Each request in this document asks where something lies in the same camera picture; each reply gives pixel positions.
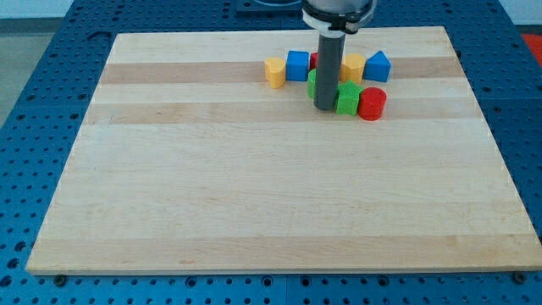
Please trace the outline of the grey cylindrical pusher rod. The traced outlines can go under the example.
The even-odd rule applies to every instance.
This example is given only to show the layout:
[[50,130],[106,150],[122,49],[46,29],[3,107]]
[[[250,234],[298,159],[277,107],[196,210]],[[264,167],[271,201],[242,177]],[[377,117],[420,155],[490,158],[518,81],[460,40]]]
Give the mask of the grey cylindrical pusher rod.
[[345,39],[345,35],[320,35],[318,38],[318,66],[313,103],[319,110],[330,111],[335,108]]

